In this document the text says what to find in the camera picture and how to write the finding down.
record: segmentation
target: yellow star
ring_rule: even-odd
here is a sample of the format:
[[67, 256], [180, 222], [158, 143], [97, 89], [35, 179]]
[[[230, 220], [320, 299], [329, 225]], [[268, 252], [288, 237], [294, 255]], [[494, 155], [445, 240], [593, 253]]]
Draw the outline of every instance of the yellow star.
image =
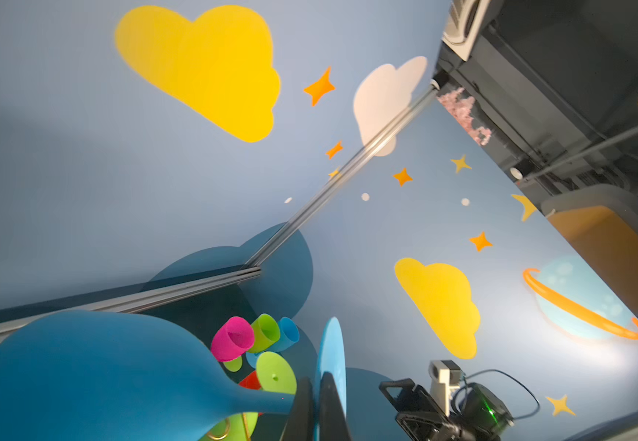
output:
[[304, 91], [309, 93], [312, 96], [312, 107], [317, 105], [321, 97], [324, 94], [331, 92], [336, 89], [332, 83], [329, 82], [329, 73], [331, 72], [331, 66], [324, 72], [324, 75], [321, 75], [319, 81], [307, 87]]
[[338, 152], [340, 152], [343, 149], [344, 148], [341, 146], [341, 141], [339, 141], [339, 143], [337, 145], [335, 145], [334, 148], [332, 148], [331, 150], [326, 152], [326, 154], [329, 155], [329, 159], [332, 159], [332, 157], [334, 157], [335, 154], [337, 154]]
[[413, 181], [409, 174], [407, 174], [407, 169], [402, 169], [402, 172], [398, 174], [394, 174], [393, 178], [397, 179], [400, 182], [400, 186], [402, 187], [405, 182]]
[[564, 395], [561, 399], [553, 399], [553, 398], [550, 398], [550, 397], [547, 397], [547, 399], [549, 401], [552, 401], [552, 404], [554, 404], [554, 413], [552, 413], [552, 416], [557, 416], [562, 411], [568, 412], [568, 413], [570, 413], [573, 416], [577, 415], [571, 409], [569, 409], [569, 407], [567, 406], [567, 396], [566, 395]]
[[481, 252], [485, 247], [492, 246], [491, 242], [485, 240], [485, 232], [481, 233], [480, 236], [472, 237], [469, 239], [476, 246], [476, 251]]
[[461, 172], [461, 169], [471, 169], [471, 166], [466, 163], [466, 155], [462, 156], [461, 159], [452, 159], [451, 162], [456, 164], [456, 172]]
[[525, 198], [524, 196], [521, 196], [521, 195], [510, 195], [510, 196], [512, 196], [513, 198], [517, 199], [522, 204], [522, 207], [525, 208], [525, 211], [522, 212], [522, 221], [523, 222], [525, 222], [527, 220], [527, 218], [530, 217], [530, 215], [532, 213], [537, 211], [537, 207], [535, 207], [535, 204], [530, 202], [530, 199], [527, 199], [527, 198]]

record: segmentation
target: white cloud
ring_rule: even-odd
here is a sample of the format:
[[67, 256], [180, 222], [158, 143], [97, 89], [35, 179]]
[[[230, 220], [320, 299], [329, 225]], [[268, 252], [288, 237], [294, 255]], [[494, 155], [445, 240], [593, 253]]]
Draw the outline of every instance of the white cloud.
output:
[[[384, 64], [363, 80], [354, 97], [354, 114], [364, 146], [409, 106], [412, 92], [426, 69], [427, 58], [414, 57], [398, 69]], [[394, 137], [376, 156], [392, 153], [395, 145]]]

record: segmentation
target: planet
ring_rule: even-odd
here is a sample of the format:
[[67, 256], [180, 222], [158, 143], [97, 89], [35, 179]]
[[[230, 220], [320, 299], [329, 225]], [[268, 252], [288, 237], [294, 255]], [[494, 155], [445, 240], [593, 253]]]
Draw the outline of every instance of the planet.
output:
[[581, 256], [566, 255], [541, 270], [526, 269], [523, 278], [537, 294], [544, 315], [568, 334], [588, 340], [638, 340], [637, 318]]

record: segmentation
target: white ceiling vent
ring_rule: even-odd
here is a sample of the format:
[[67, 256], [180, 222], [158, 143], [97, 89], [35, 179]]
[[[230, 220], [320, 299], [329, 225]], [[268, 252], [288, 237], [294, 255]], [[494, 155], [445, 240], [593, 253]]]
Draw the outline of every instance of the white ceiling vent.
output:
[[468, 61], [481, 30], [500, 11], [502, 0], [453, 0], [442, 40]]

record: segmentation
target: pink cup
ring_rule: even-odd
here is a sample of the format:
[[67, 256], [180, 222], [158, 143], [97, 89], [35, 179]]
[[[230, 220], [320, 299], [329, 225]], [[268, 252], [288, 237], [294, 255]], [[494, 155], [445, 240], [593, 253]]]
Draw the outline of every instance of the pink cup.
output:
[[231, 361], [243, 355], [255, 344], [255, 333], [250, 323], [240, 317], [231, 317], [211, 340], [211, 354], [218, 361]]

